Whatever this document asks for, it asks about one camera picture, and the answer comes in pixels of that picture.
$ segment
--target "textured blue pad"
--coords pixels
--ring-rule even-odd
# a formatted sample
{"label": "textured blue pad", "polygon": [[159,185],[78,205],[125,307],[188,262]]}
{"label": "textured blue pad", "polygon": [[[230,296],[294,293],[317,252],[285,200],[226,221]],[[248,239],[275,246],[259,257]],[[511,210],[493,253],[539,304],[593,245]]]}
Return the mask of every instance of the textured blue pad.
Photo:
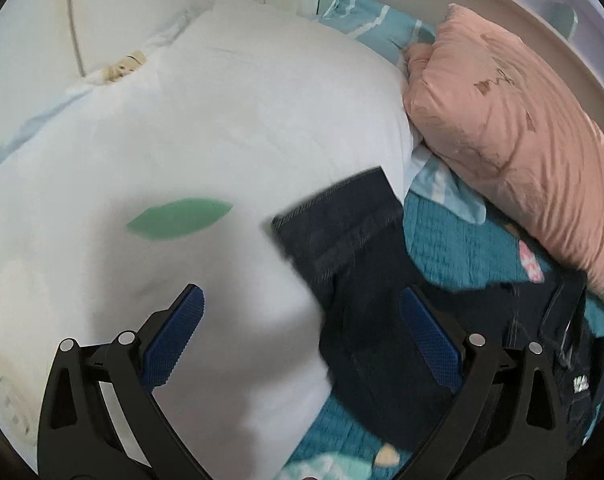
{"label": "textured blue pad", "polygon": [[456,394],[462,386],[462,357],[446,332],[411,288],[400,296],[400,316],[435,381]]}
{"label": "textured blue pad", "polygon": [[143,356],[141,383],[150,392],[169,380],[179,356],[204,315],[204,293],[195,286],[164,322]]}

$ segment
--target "pink patch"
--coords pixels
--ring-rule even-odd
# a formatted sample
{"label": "pink patch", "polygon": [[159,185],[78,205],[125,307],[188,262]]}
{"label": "pink patch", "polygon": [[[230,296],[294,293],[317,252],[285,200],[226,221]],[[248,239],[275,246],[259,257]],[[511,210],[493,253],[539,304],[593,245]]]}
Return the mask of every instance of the pink patch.
{"label": "pink patch", "polygon": [[542,267],[537,262],[533,251],[522,240],[519,241],[519,261],[522,263],[529,280],[533,283],[544,283]]}

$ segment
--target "green leaf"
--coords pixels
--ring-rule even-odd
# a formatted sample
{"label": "green leaf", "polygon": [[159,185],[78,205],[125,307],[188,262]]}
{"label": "green leaf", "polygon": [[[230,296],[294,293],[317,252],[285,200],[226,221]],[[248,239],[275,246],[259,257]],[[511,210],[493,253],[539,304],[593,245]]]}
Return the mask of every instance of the green leaf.
{"label": "green leaf", "polygon": [[226,215],[233,206],[209,198],[185,198],[151,207],[131,220],[127,228],[151,240],[168,240],[201,231]]}

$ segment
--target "white fabric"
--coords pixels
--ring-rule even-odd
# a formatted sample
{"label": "white fabric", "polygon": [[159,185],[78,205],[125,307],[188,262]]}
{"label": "white fabric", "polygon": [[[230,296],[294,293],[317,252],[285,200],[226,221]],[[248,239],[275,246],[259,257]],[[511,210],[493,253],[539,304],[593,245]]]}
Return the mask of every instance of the white fabric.
{"label": "white fabric", "polygon": [[[140,70],[50,118],[0,164],[0,377],[23,411],[37,417],[63,338],[110,341],[196,283],[207,313],[155,396],[213,478],[272,478],[330,386],[320,309],[266,227],[376,165],[404,197],[401,85],[335,30],[223,0]],[[187,197],[233,209],[174,240],[127,231]],[[33,464],[32,443],[4,429]]]}

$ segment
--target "black pants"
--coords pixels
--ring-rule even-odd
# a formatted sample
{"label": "black pants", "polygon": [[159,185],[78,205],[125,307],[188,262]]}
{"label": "black pants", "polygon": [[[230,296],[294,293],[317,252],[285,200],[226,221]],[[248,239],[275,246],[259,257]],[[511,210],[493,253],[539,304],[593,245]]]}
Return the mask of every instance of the black pants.
{"label": "black pants", "polygon": [[427,283],[408,256],[402,218],[402,205],[376,168],[272,223],[325,311],[320,352],[338,399],[367,430],[401,449],[418,449],[435,429],[453,394],[437,384],[399,315],[400,293],[419,285],[469,333],[509,348],[541,343],[569,445],[577,449],[604,395],[604,338],[592,337],[584,322],[584,273],[448,292]]}

